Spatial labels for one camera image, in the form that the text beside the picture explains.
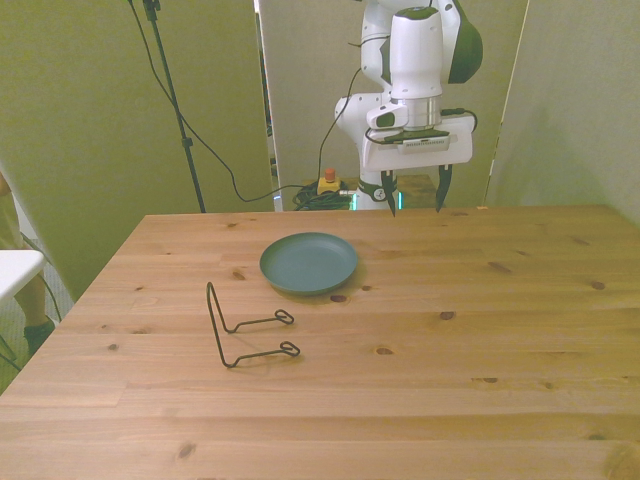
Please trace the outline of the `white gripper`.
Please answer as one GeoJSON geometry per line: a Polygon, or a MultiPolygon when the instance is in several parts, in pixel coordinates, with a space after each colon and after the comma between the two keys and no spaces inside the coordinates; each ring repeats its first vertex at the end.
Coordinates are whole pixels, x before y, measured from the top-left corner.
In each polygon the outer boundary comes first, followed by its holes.
{"type": "Polygon", "coordinates": [[[393,216],[396,215],[394,192],[397,182],[392,170],[439,166],[436,211],[442,209],[452,181],[451,164],[466,163],[472,157],[474,125],[474,117],[466,114],[444,118],[435,128],[366,131],[361,167],[370,172],[382,171],[381,185],[393,216]]]}

